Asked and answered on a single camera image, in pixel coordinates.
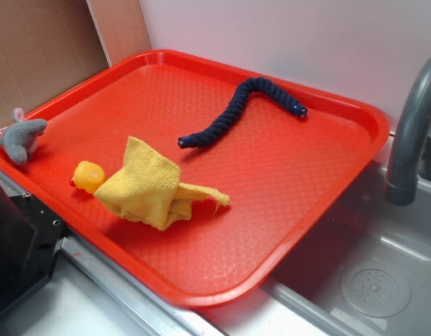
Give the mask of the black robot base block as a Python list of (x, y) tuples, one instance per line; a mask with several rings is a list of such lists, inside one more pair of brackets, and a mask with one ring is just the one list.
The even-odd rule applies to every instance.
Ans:
[(0, 184), (0, 318), (52, 279), (64, 231), (37, 197), (9, 196)]

